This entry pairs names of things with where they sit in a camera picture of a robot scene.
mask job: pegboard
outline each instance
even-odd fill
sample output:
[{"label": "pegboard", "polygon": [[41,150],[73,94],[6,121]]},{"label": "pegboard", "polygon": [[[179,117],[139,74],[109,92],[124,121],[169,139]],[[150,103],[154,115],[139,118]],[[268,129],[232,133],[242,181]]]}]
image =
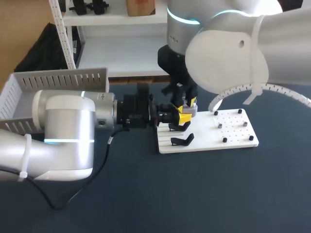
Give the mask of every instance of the pegboard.
[{"label": "pegboard", "polygon": [[[171,138],[186,139],[194,133],[194,140],[187,147],[172,146]],[[224,150],[257,147],[259,141],[245,112],[238,109],[212,112],[198,112],[186,132],[170,131],[168,124],[160,123],[157,129],[160,153],[182,153],[204,150]]]}]

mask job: yellow part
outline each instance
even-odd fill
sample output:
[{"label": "yellow part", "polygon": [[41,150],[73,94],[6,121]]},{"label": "yellow part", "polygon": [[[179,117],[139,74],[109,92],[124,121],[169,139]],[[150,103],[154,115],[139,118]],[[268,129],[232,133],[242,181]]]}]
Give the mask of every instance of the yellow part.
[{"label": "yellow part", "polygon": [[183,105],[181,105],[179,108],[177,108],[175,105],[173,105],[173,106],[175,107],[175,109],[178,110],[179,113],[182,113],[183,110],[184,110],[184,106]]},{"label": "yellow part", "polygon": [[191,121],[191,118],[192,118],[191,113],[180,113],[179,114],[179,125]]},{"label": "yellow part", "polygon": [[191,100],[191,107],[193,106],[195,100],[196,100],[196,97]]}]

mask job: floor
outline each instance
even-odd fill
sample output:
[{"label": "floor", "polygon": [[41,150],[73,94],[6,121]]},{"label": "floor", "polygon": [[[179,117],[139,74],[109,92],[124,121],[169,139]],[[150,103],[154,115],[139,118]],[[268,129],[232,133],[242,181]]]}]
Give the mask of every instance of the floor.
[{"label": "floor", "polygon": [[0,6],[1,90],[53,17],[48,0],[0,0]]}]

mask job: dark blue table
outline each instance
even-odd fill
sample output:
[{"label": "dark blue table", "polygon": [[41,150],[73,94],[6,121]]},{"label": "dark blue table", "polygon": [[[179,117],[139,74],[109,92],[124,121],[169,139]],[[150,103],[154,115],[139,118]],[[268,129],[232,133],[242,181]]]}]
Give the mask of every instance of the dark blue table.
[{"label": "dark blue table", "polygon": [[[163,84],[151,85],[159,102]],[[111,86],[118,99],[135,85]],[[293,87],[311,97],[310,87]],[[199,111],[213,94],[199,90]],[[112,143],[106,167],[65,210],[49,209],[28,183],[0,183],[0,229],[23,233],[302,233],[311,232],[311,109],[265,92],[221,108],[244,108],[260,145],[254,149],[156,154],[153,133],[132,130]],[[110,132],[97,132],[95,168]],[[83,181],[41,182],[54,201]]]}]

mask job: white metal shelf post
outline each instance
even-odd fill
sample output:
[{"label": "white metal shelf post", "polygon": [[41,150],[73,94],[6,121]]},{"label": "white metal shelf post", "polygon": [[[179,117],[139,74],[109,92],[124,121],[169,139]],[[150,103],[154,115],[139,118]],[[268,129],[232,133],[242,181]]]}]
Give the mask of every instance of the white metal shelf post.
[{"label": "white metal shelf post", "polygon": [[68,69],[76,69],[76,65],[73,59],[73,50],[72,47],[70,47],[72,44],[71,28],[68,31],[68,33],[70,33],[69,37],[71,39],[71,42],[69,42],[58,0],[49,0],[49,2]]}]

